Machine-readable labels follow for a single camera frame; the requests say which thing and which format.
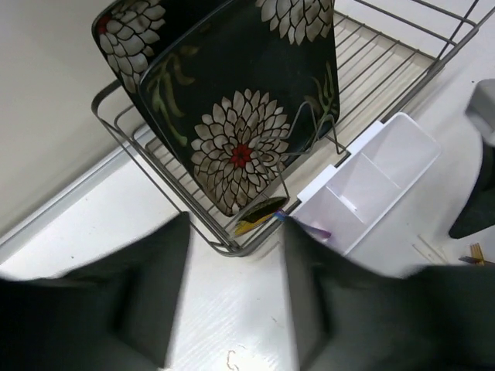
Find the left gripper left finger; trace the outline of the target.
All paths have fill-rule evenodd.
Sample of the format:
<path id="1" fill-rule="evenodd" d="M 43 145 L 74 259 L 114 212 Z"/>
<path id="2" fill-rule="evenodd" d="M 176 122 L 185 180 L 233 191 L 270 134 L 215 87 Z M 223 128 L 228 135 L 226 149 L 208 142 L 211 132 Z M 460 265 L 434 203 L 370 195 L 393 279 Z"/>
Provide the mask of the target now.
<path id="1" fill-rule="evenodd" d="M 165 369 L 189 239 L 181 212 L 61 277 L 2 278 L 1 368 Z"/>

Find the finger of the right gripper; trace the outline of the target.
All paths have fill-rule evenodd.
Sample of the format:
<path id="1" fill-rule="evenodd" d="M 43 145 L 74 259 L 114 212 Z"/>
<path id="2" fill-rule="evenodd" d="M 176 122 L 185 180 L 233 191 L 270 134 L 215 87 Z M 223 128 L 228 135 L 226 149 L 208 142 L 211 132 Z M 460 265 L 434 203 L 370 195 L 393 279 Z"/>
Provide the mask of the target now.
<path id="1" fill-rule="evenodd" d="M 461 239 L 494 225 L 494 148 L 483 143 L 483 160 L 466 205 L 449 230 Z"/>

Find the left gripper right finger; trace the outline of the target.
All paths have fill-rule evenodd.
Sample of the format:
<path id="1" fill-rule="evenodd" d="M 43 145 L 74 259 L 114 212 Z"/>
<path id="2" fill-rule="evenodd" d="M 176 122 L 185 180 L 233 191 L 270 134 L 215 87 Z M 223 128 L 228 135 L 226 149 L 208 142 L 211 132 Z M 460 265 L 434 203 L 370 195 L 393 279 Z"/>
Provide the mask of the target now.
<path id="1" fill-rule="evenodd" d="M 492 370 L 494 269 L 427 266 L 385 277 L 284 225 L 300 370 Z"/>

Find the gold fork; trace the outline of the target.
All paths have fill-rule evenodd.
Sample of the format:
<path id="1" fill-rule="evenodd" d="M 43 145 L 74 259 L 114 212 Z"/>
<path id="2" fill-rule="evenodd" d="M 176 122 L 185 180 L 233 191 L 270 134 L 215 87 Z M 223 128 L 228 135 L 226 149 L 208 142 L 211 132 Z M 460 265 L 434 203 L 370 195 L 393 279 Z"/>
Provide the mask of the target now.
<path id="1" fill-rule="evenodd" d="M 477 266 L 493 266 L 494 262 L 487 260 L 484 255 L 481 246 L 478 243 L 471 244 L 469 246 L 470 255 L 462 256 L 459 261 L 467 264 L 473 264 Z"/>

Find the white utensil caddy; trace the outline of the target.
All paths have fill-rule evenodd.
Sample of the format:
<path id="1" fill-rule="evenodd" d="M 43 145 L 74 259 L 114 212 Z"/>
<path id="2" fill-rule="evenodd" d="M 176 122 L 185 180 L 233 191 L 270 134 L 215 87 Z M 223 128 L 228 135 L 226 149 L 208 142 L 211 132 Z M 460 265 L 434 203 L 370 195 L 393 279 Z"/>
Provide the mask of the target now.
<path id="1" fill-rule="evenodd" d="M 426 173 L 441 148 L 407 114 L 374 122 L 299 194 L 292 213 L 299 222 L 329 233 L 324 242 L 348 254 Z"/>

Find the front black floral plate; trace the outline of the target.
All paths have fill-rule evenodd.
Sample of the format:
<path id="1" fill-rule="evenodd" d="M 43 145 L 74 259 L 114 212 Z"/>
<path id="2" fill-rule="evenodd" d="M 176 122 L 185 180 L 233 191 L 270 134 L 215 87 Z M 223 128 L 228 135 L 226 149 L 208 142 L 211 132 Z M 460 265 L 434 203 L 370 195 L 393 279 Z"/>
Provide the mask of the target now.
<path id="1" fill-rule="evenodd" d="M 340 113 L 331 1 L 228 1 L 175 41 L 139 93 L 206 197 L 233 216 Z"/>

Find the black floral plate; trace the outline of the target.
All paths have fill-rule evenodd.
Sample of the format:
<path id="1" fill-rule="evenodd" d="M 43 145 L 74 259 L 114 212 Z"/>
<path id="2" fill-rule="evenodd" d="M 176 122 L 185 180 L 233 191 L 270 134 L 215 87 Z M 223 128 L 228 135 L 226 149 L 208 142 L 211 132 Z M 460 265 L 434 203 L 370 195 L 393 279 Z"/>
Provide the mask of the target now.
<path id="1" fill-rule="evenodd" d="M 129 94 L 154 58 L 222 1 L 115 1 L 93 22 L 97 47 Z"/>
<path id="2" fill-rule="evenodd" d="M 139 93 L 206 197 L 233 216 L 340 113 L 331 1 L 228 1 L 175 41 Z"/>

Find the rear black floral plate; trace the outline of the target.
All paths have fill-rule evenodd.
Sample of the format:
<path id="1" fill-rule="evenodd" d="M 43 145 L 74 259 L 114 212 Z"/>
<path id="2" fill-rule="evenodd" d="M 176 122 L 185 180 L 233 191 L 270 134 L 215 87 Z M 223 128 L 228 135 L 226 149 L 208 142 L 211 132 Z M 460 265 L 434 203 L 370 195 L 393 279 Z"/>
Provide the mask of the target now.
<path id="1" fill-rule="evenodd" d="M 129 94 L 154 58 L 222 1 L 115 1 L 93 22 L 97 47 Z"/>

